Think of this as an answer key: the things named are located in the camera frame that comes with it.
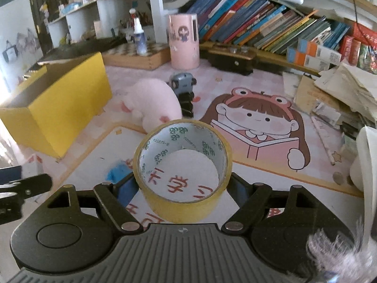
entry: yellow box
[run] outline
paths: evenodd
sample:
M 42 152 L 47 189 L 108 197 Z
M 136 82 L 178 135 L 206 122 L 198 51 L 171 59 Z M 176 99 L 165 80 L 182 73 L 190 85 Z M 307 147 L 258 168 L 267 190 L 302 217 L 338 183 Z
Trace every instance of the yellow box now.
M 44 66 L 0 106 L 0 119 L 18 144 L 59 158 L 111 97 L 97 53 Z

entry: stuffed animal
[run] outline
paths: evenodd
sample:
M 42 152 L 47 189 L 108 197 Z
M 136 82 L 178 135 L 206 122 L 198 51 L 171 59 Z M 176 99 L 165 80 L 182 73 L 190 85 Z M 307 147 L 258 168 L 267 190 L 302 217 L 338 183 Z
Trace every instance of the stuffed animal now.
M 178 98 L 166 82 L 140 79 L 126 91 L 121 103 L 122 110 L 131 113 L 135 123 L 142 121 L 147 133 L 163 123 L 182 119 Z

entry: toy figure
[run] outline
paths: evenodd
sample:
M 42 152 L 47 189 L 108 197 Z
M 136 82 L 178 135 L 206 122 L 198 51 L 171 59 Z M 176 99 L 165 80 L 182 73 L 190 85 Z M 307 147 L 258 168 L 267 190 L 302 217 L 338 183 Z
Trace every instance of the toy figure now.
M 178 98 L 183 116 L 193 118 L 191 101 L 195 95 L 192 87 L 197 84 L 197 79 L 191 73 L 184 72 L 172 75 L 167 83 Z

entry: yellow tape roll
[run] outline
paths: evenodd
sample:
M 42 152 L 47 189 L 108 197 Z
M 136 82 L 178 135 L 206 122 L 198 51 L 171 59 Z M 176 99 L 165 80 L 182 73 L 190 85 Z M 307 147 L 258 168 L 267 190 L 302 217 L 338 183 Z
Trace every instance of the yellow tape roll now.
M 181 149 L 195 150 L 214 163 L 219 185 L 209 196 L 190 202 L 176 202 L 161 197 L 148 186 L 151 172 L 159 163 L 158 154 L 170 154 Z M 133 173 L 152 210 L 174 223 L 194 223 L 207 217 L 216 207 L 226 189 L 232 172 L 231 147 L 213 127 L 196 120 L 174 120 L 149 133 L 138 146 L 133 158 Z

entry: black cable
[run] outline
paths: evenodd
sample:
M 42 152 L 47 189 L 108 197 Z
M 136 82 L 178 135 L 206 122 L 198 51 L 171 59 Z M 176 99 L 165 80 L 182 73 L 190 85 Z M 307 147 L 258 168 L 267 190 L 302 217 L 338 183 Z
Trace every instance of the black cable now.
M 359 32 L 361 33 L 361 35 L 365 38 L 366 42 L 369 44 L 369 46 L 371 47 L 371 50 L 374 52 L 374 47 L 376 45 L 372 44 L 371 41 L 365 36 L 365 33 L 363 31 L 361 31 L 360 27 L 359 27 L 359 21 L 357 19 L 357 5 L 356 5 L 356 0 L 352 0 L 353 1 L 353 4 L 354 4 L 354 9 L 355 9 L 355 21 L 356 21 L 356 26 L 357 26 L 357 29 L 359 30 Z

